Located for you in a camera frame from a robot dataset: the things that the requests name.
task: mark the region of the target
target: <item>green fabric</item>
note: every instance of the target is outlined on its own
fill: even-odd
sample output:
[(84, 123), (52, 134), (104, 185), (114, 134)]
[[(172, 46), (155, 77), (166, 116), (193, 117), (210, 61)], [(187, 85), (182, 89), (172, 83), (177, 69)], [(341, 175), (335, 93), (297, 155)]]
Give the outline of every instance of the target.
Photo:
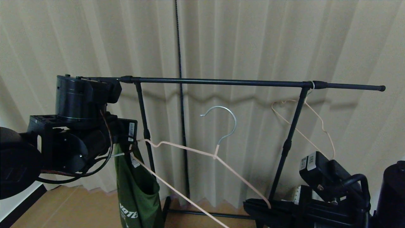
[[(122, 153), (119, 145), (115, 153)], [(143, 162), (139, 149), (134, 155)], [(163, 228), (159, 185), (130, 154), (115, 158), (119, 212), (123, 228)]]

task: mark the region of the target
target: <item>metal hanger hook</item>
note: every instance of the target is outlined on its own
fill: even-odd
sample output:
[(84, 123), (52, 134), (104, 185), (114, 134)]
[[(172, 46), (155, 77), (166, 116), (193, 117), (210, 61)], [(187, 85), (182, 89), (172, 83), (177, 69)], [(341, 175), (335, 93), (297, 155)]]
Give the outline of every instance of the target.
[(227, 135), (223, 136), (222, 138), (220, 138), (220, 140), (218, 141), (218, 144), (217, 144), (217, 145), (219, 145), (224, 138), (232, 135), (235, 132), (237, 121), (236, 121), (235, 115), (233, 114), (233, 112), (231, 110), (229, 110), (229, 108), (226, 108), (224, 106), (219, 106), (219, 105), (211, 107), (210, 109), (208, 109), (208, 111), (205, 114), (201, 114), (200, 116), (207, 115), (209, 113), (209, 111), (211, 111), (214, 108), (223, 108), (223, 109), (225, 109), (226, 111), (228, 111), (232, 115), (233, 120), (235, 121), (235, 125), (233, 126), (232, 131), (229, 134), (227, 134)]

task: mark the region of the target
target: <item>clothing rack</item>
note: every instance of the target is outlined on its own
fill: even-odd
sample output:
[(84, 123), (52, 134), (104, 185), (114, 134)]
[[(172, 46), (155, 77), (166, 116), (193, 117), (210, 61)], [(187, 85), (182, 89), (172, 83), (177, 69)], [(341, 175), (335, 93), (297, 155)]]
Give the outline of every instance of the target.
[[(288, 152), (291, 149), (292, 137), (297, 126), (298, 118), (301, 114), (301, 110), (307, 97), (307, 93), (310, 89), (324, 89), (324, 88), (338, 88), (338, 89), (354, 89), (354, 90), (377, 90), (385, 91), (385, 86), (371, 86), (371, 85), (359, 85), (359, 84), (339, 84), (339, 83), (327, 83), (322, 81), (309, 81), (309, 82), (285, 82), (285, 81), (259, 81), (259, 80), (221, 80), (221, 79), (194, 79), (194, 78), (161, 78), (161, 77), (133, 77), (133, 76), (123, 76), (123, 77), (90, 77), (88, 79), (98, 80), (98, 81), (111, 81), (118, 80), (123, 83), (134, 83), (136, 86), (136, 91), (138, 93), (139, 106), (141, 108), (141, 117), (143, 123), (143, 137), (145, 139), (150, 139), (150, 132), (147, 126), (145, 105), (143, 102), (142, 86), (141, 83), (172, 83), (172, 84), (205, 84), (205, 85), (234, 85), (234, 86), (271, 86), (271, 87), (297, 87), (301, 88), (300, 97), (295, 109), (294, 117), (291, 122), (291, 127), (288, 132), (287, 139), (284, 142), (283, 150), (281, 152), (281, 159), (277, 168), (276, 176), (274, 177), (273, 185), (271, 187), (269, 200), (273, 200), (274, 194), (280, 180), (281, 172), (284, 167), (284, 163), (288, 156)], [(146, 143), (149, 163), (151, 170), (155, 172), (155, 164), (153, 162), (152, 148), (149, 143)], [(167, 213), (183, 213), (183, 214), (193, 214), (193, 215), (205, 215), (199, 211), (187, 211), (187, 210), (174, 210), (170, 209), (171, 198), (168, 196), (165, 200), (162, 214), (163, 220), (166, 220)], [(247, 215), (233, 215), (233, 214), (223, 214), (223, 213), (211, 213), (213, 216), (217, 217), (230, 217), (238, 219), (253, 219)], [(256, 221), (257, 227), (263, 227), (262, 224)]]

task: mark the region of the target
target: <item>cylindrical motor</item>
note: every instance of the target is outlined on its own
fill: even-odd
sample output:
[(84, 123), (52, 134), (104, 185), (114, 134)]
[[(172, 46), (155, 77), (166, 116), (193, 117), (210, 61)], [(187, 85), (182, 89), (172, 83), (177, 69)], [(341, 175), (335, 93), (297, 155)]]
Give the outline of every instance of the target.
[(55, 112), (69, 122), (98, 121), (105, 112), (110, 84), (58, 75)]
[(385, 169), (375, 218), (375, 227), (405, 227), (405, 161)]

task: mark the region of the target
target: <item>curtain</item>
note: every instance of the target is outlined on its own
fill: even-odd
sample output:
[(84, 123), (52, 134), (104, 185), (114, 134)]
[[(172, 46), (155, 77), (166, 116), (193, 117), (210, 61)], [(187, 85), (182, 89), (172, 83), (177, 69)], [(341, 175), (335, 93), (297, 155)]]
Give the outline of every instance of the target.
[[(185, 78), (321, 80), (386, 85), (385, 92), (314, 90), (307, 102), (324, 120), (335, 159), (369, 178), (375, 206), (386, 167), (405, 152), (405, 3), (401, 1), (178, 1), (181, 73)], [(178, 77), (174, 1), (1, 1), (2, 126), (26, 130), (30, 115), (53, 114), (56, 75)], [(109, 111), (143, 126), (135, 86), (122, 84)], [(182, 143), (179, 85), (142, 84), (153, 142)], [(289, 124), (271, 110), (296, 99), (298, 88), (183, 85), (188, 146), (214, 152), (268, 196)], [(291, 120), (296, 103), (274, 108)], [(329, 158), (322, 124), (304, 107), (297, 129)], [(145, 145), (140, 145), (148, 165)], [(299, 161), (315, 151), (295, 133), (276, 197), (303, 184)], [(180, 149), (153, 149), (156, 172), (185, 192)], [(191, 199), (236, 207), (258, 196), (212, 158), (188, 152)], [(98, 174), (68, 186), (116, 188), (111, 161)], [(172, 192), (161, 184), (160, 197)]]

